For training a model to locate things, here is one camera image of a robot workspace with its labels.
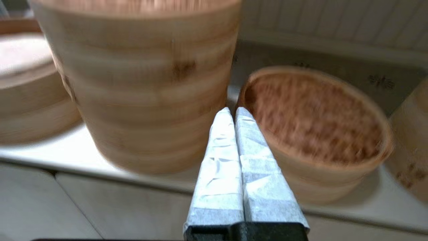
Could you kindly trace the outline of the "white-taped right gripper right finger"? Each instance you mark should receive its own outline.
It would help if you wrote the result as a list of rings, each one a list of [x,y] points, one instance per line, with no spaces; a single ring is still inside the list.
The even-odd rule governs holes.
[[[238,107],[235,132],[248,222],[309,224],[252,114]]]

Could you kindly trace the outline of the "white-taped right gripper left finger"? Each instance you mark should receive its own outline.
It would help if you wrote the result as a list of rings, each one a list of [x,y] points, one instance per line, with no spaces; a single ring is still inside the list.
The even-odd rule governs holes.
[[[242,172],[229,108],[211,125],[205,156],[183,226],[232,225],[244,221]]]

